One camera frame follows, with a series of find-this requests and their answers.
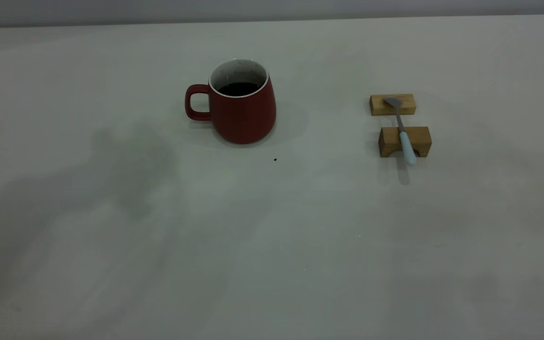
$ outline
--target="wooden block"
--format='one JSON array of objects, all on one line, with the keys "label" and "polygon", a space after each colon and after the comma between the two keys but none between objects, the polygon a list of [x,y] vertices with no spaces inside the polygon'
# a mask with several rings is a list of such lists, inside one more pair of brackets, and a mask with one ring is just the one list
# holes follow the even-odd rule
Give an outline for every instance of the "wooden block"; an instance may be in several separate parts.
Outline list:
[{"label": "wooden block", "polygon": [[[405,127],[404,131],[408,134],[410,144],[418,153],[419,157],[427,157],[429,149],[432,147],[432,136],[427,127]],[[397,127],[382,127],[379,134],[379,153],[382,158],[389,157],[392,152],[401,150],[400,134]]]},{"label": "wooden block", "polygon": [[415,114],[417,110],[417,103],[415,103],[415,97],[412,94],[371,95],[371,114],[373,116],[393,116],[396,114],[396,109],[383,100],[385,97],[402,99],[400,114]]}]

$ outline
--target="mug handle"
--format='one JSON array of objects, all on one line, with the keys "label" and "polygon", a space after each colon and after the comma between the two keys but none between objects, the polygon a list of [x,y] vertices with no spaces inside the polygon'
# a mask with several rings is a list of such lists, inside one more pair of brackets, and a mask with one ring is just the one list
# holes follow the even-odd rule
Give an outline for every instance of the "mug handle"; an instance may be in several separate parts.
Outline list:
[{"label": "mug handle", "polygon": [[198,112],[192,109],[190,106],[190,97],[195,93],[209,93],[209,86],[203,84],[191,85],[186,90],[186,98],[184,99],[184,106],[186,108],[186,114],[190,119],[194,120],[211,120],[211,112]]}]

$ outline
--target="red mug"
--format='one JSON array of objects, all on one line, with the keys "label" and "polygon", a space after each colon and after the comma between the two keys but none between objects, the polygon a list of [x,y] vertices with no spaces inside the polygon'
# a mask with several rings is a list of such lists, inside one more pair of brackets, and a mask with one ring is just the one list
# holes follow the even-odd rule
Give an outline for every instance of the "red mug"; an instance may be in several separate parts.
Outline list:
[{"label": "red mug", "polygon": [[[234,88],[238,92],[229,92],[228,85],[231,84],[239,86]],[[248,88],[253,91],[240,92]],[[195,93],[209,95],[209,112],[197,112],[190,107],[190,97]],[[188,117],[211,120],[222,137],[236,144],[261,140],[270,133],[276,121],[276,101],[270,75],[253,60],[234,59],[216,67],[209,76],[208,85],[188,87],[184,105]]]}]

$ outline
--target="mug rim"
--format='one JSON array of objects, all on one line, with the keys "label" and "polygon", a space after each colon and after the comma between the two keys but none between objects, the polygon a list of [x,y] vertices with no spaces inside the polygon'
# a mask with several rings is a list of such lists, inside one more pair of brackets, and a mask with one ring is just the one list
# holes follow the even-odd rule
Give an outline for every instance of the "mug rim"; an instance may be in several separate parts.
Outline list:
[{"label": "mug rim", "polygon": [[[266,71],[266,80],[265,82],[263,82],[263,85],[260,86],[257,91],[255,92],[252,92],[250,94],[246,94],[246,95],[226,95],[226,94],[223,94],[221,93],[220,91],[216,90],[215,87],[211,84],[211,77],[213,76],[213,74],[215,73],[215,71],[222,65],[226,64],[226,63],[229,63],[229,62],[236,62],[236,61],[248,61],[248,62],[252,62],[252,63],[255,63],[257,65],[259,65],[259,67],[263,68],[264,71]],[[264,67],[262,64],[259,64],[259,62],[256,62],[255,60],[253,59],[243,59],[243,58],[234,58],[234,59],[231,59],[231,60],[227,60],[221,64],[219,64],[218,66],[216,66],[213,71],[211,72],[211,74],[209,75],[209,88],[211,88],[213,90],[213,92],[216,92],[218,95],[221,95],[222,97],[226,97],[226,98],[247,98],[247,97],[250,97],[254,94],[257,94],[259,91],[263,90],[264,87],[266,87],[266,85],[268,84],[268,81],[270,80],[270,73],[268,73],[268,69],[266,67]]]}]

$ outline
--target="spoon head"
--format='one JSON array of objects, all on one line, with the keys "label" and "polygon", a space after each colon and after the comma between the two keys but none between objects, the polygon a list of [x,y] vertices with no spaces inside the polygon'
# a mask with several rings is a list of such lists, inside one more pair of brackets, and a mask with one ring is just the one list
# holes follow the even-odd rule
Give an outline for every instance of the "spoon head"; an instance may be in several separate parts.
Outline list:
[{"label": "spoon head", "polygon": [[384,101],[395,108],[399,108],[402,105],[402,99],[396,97],[385,97]]}]

